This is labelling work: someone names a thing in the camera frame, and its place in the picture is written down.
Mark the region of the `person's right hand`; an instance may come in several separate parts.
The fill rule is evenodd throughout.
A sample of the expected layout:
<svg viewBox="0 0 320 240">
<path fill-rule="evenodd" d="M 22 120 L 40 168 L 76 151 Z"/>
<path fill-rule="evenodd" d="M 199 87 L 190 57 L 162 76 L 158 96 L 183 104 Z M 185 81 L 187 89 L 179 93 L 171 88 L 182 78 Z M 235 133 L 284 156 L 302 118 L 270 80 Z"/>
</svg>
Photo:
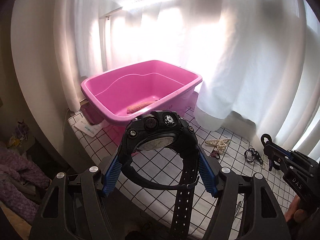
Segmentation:
<svg viewBox="0 0 320 240">
<path fill-rule="evenodd" d="M 289 205 L 288 210 L 284 214 L 284 218 L 286 222 L 294 221 L 298 224 L 305 222 L 310 215 L 307 214 L 306 211 L 301 209 L 301 199 L 298 195 L 295 195 L 291 204 Z"/>
</svg>

